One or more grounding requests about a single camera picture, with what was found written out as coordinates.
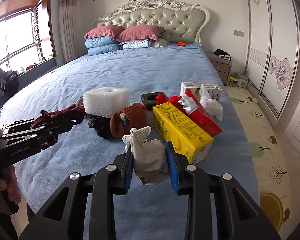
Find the person's left hand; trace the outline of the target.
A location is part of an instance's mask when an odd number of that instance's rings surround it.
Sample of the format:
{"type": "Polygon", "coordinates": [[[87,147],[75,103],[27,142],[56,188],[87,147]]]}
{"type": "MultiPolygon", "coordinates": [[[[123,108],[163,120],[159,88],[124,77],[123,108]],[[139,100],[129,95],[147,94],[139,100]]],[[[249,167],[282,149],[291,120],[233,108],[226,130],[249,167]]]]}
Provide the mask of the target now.
{"type": "MultiPolygon", "coordinates": [[[[15,167],[13,165],[11,165],[9,169],[8,182],[0,178],[0,192],[5,190],[8,193],[9,200],[15,205],[19,205],[21,202],[21,192],[18,187],[18,182],[15,175],[15,167]]],[[[1,203],[0,212],[5,213],[4,206],[1,203]]]]}

